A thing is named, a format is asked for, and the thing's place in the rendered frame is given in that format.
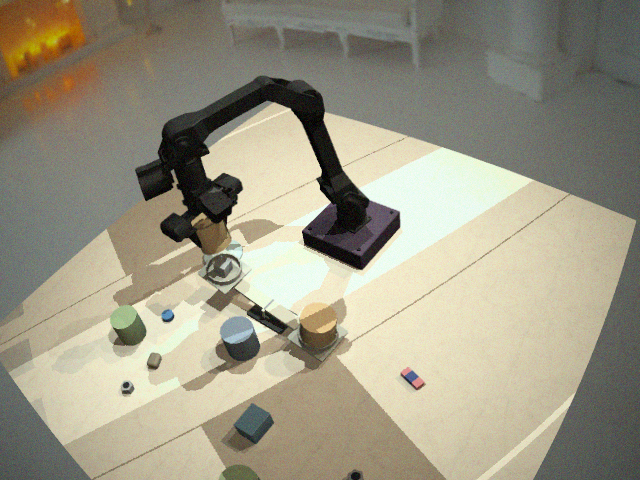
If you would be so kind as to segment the blue cube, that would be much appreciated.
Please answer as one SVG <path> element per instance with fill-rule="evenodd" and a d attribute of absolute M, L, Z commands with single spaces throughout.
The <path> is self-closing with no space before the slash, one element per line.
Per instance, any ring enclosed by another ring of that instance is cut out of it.
<path fill-rule="evenodd" d="M 238 418 L 234 427 L 241 436 L 252 443 L 258 444 L 257 442 L 263 438 L 263 435 L 268 432 L 273 424 L 274 420 L 270 413 L 252 403 Z"/>

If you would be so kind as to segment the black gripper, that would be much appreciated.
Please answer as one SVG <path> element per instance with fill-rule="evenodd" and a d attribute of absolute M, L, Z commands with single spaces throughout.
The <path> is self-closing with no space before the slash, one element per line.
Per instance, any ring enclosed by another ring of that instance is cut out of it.
<path fill-rule="evenodd" d="M 238 178 L 232 177 L 229 174 L 222 173 L 215 180 L 215 186 L 218 188 L 228 187 L 232 185 L 236 188 L 237 194 L 243 191 L 242 181 Z M 178 190 L 183 193 L 183 201 L 182 204 L 187 206 L 189 210 L 183 213 L 181 216 L 172 213 L 165 220 L 160 223 L 160 229 L 162 233 L 166 236 L 170 237 L 175 242 L 181 242 L 185 238 L 189 238 L 191 241 L 195 243 L 197 247 L 202 248 L 201 242 L 197 236 L 197 228 L 192 227 L 191 222 L 197 218 L 198 215 L 202 213 L 202 210 L 198 209 L 198 214 L 194 207 L 194 200 L 197 195 L 203 195 L 207 192 L 208 187 L 213 184 L 212 180 L 208 177 L 205 177 L 201 182 L 188 187 L 182 187 L 179 183 L 176 185 Z"/>

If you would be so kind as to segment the tan cylinder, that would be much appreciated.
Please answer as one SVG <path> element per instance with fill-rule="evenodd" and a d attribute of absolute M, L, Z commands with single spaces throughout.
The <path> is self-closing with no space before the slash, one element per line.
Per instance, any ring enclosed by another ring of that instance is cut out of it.
<path fill-rule="evenodd" d="M 324 347 L 335 340 L 337 315 L 328 304 L 313 302 L 299 316 L 300 338 L 313 347 Z"/>

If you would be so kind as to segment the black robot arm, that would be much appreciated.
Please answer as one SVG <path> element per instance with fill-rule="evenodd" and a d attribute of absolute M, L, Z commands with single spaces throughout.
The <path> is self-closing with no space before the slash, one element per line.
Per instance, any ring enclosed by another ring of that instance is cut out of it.
<path fill-rule="evenodd" d="M 320 190 L 336 204 L 335 224 L 357 233 L 372 220 L 366 212 L 370 199 L 344 172 L 324 123 L 322 95 L 304 80 L 291 82 L 259 76 L 201 110 L 167 121 L 161 132 L 159 159 L 135 169 L 145 200 L 173 188 L 170 171 L 173 169 L 182 187 L 201 182 L 206 177 L 201 157 L 210 153 L 203 143 L 205 139 L 217 128 L 265 101 L 283 105 L 299 118 L 322 170 L 321 177 L 316 178 Z M 218 190 L 215 181 L 212 183 L 205 194 L 195 197 L 194 207 L 198 214 L 200 209 L 211 222 L 219 223 L 232 214 L 232 208 L 238 204 L 238 194 L 232 185 Z"/>

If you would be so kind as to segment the pink eraser with blue sleeve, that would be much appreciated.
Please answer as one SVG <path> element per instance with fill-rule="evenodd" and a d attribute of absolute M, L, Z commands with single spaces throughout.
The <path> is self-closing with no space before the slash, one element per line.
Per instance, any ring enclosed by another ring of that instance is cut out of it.
<path fill-rule="evenodd" d="M 425 382 L 409 367 L 406 367 L 404 370 L 402 370 L 400 376 L 405 379 L 408 384 L 412 385 L 416 390 L 419 390 Z"/>

